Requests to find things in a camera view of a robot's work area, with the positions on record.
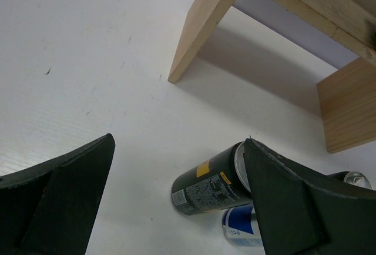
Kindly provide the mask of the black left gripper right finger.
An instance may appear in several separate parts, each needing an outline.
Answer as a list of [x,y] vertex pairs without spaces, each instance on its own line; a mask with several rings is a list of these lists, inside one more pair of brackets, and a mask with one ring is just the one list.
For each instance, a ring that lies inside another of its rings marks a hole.
[[248,138],[244,161],[266,254],[375,254],[375,191]]

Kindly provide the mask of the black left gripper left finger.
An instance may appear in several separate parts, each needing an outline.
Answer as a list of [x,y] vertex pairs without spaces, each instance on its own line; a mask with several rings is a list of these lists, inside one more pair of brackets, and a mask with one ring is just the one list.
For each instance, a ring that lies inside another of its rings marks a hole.
[[1,176],[1,254],[85,254],[114,152],[108,133]]

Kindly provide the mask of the blue silver can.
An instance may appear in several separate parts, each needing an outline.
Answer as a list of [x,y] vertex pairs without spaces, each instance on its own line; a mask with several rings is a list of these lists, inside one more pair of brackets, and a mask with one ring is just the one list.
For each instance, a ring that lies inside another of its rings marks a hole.
[[253,204],[237,206],[224,212],[223,232],[226,239],[239,247],[263,247]]

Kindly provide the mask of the black yellow can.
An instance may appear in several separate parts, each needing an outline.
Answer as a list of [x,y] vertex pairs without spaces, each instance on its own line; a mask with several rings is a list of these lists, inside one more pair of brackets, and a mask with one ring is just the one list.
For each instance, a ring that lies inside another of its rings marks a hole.
[[244,142],[180,175],[172,184],[171,198],[175,208],[185,215],[250,204]]
[[365,188],[365,189],[373,190],[373,187],[372,187],[370,181],[361,172],[343,171],[343,172],[330,174],[330,175],[328,175],[328,177],[331,177],[333,179],[337,179],[337,180],[342,181],[342,182],[347,183],[347,184],[351,184],[353,186],[358,186],[358,187],[362,187],[362,188]]

